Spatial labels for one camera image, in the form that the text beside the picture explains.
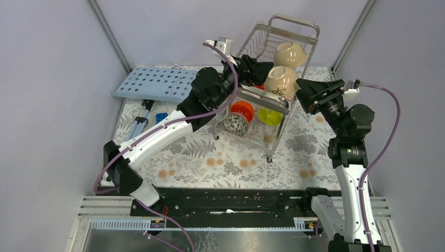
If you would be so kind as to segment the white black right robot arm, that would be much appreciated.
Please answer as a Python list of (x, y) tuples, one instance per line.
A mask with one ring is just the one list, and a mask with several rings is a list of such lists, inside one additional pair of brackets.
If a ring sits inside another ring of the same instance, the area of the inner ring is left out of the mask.
[(301, 202), (305, 215), (318, 218), (329, 238), (328, 251), (391, 251), (376, 227), (368, 188), (370, 165), (365, 136), (375, 113), (364, 104), (345, 106), (345, 81), (299, 78), (296, 97), (307, 114), (320, 113), (335, 133), (328, 155), (340, 183), (344, 213), (333, 205), (328, 190), (307, 188)]

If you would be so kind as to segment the beige bowl with flower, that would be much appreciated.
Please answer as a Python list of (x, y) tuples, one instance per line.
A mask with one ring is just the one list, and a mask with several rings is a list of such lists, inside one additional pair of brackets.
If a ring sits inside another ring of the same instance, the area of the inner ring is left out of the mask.
[(297, 79), (299, 75), (295, 70), (285, 66), (276, 66), (269, 71), (264, 88), (265, 91), (275, 95), (292, 98), (300, 90)]

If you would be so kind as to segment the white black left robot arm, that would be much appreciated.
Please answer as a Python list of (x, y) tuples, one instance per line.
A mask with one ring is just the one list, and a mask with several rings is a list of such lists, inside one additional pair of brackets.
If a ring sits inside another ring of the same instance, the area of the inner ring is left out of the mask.
[(109, 141), (103, 147), (105, 166), (101, 174), (109, 176), (118, 194), (133, 197), (151, 216), (162, 211), (163, 202), (155, 186), (143, 180), (136, 167), (177, 139), (205, 126), (232, 103), (240, 84), (264, 83), (274, 66), (248, 55), (222, 64), (222, 72), (213, 67), (200, 69), (190, 82), (188, 96), (163, 121), (120, 145)]

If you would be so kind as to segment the stainless steel dish rack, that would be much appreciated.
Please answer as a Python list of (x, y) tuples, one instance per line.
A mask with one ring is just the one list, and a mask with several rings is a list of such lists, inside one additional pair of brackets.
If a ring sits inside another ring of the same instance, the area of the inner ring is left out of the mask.
[[(284, 42), (292, 41), (300, 44), (307, 54), (306, 61), (294, 69), (300, 77), (304, 77), (318, 44), (319, 35), (320, 27), (314, 22), (284, 14), (275, 14), (267, 23), (258, 21), (255, 24), (236, 56), (249, 55), (258, 61), (272, 62), (277, 46)], [(226, 134), (237, 140), (244, 141), (263, 150), (266, 154), (267, 162), (271, 163), (272, 156), (276, 151), (289, 116), (295, 107), (296, 96), (286, 98), (255, 88), (254, 86), (241, 85), (234, 102), (237, 101), (248, 102), (254, 108), (255, 115), (253, 120), (248, 122), (248, 132), (237, 136), (225, 129), (223, 119), (230, 114), (230, 109), (226, 109), (221, 119), (217, 120), (213, 127), (215, 140)], [(258, 118), (258, 111), (261, 108), (281, 113), (281, 124), (269, 126), (261, 122)]]

